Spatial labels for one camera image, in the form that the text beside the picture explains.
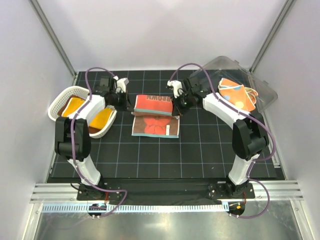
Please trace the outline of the pink brown towel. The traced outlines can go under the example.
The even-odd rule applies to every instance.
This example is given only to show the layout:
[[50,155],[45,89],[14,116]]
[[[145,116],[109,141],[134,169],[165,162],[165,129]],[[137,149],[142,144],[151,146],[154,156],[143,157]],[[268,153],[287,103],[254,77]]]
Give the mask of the pink brown towel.
[[169,96],[138,94],[132,112],[131,135],[134,137],[177,139],[180,118],[173,116],[173,103]]

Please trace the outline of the yellow blue patterned towel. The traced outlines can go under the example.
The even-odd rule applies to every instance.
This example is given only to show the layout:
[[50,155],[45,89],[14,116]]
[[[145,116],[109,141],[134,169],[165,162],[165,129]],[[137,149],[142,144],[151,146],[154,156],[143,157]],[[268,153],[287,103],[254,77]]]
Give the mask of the yellow blue patterned towel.
[[[67,117],[68,115],[72,114],[75,110],[77,110],[84,102],[85,100],[83,98],[72,95],[68,99],[67,103],[59,110],[58,116]],[[101,131],[108,123],[112,113],[113,110],[110,108],[105,108],[101,110],[89,124],[89,133],[95,134]]]

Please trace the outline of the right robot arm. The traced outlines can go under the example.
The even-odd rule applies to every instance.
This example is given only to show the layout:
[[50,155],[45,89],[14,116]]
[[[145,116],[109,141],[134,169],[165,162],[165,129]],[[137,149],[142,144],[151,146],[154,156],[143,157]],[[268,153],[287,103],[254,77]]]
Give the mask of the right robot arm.
[[218,82],[217,91],[205,88],[197,79],[183,82],[170,79],[167,88],[173,91],[174,116],[182,116],[198,105],[231,128],[235,158],[224,190],[230,198],[237,198],[248,187],[250,173],[261,152],[269,146],[269,131],[263,116],[256,111],[258,92],[225,77]]

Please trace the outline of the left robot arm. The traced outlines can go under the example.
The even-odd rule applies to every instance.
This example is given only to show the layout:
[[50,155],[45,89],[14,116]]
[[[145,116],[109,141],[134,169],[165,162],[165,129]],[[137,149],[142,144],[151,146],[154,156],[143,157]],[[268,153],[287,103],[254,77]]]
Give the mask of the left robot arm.
[[54,150],[78,173],[79,190],[94,200],[108,190],[91,157],[92,139],[103,135],[114,122],[117,111],[132,111],[128,78],[112,76],[101,80],[95,90],[79,86],[66,88],[53,101],[48,115],[55,121]]

